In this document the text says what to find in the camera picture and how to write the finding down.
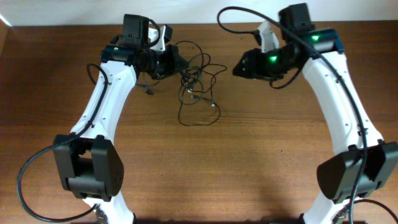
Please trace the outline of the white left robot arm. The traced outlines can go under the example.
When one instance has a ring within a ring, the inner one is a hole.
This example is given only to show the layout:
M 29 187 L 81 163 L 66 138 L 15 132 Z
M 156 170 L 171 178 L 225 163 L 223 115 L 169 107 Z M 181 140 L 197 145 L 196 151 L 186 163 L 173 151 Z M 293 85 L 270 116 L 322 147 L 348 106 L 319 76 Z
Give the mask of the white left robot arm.
M 53 151 L 64 190 L 94 208 L 100 223 L 134 223 L 121 187 L 124 166 L 114 136 L 124 103 L 140 73 L 165 79 L 188 67 L 176 45 L 172 28 L 150 27 L 144 16 L 126 14 L 123 32 L 100 54 L 95 89 L 70 134 L 55 137 Z

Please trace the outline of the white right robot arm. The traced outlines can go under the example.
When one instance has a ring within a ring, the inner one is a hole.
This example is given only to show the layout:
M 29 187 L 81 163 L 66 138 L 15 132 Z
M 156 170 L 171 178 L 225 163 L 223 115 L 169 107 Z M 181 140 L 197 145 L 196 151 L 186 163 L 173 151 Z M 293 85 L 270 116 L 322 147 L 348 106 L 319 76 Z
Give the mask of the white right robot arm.
M 258 48 L 247 51 L 233 73 L 274 84 L 290 70 L 308 81 L 330 132 L 333 157 L 317 168 L 320 193 L 299 223 L 353 223 L 353 207 L 368 202 L 397 165 L 397 143 L 385 142 L 366 114 L 334 29 L 317 29 L 305 3 L 265 17 L 252 32 Z

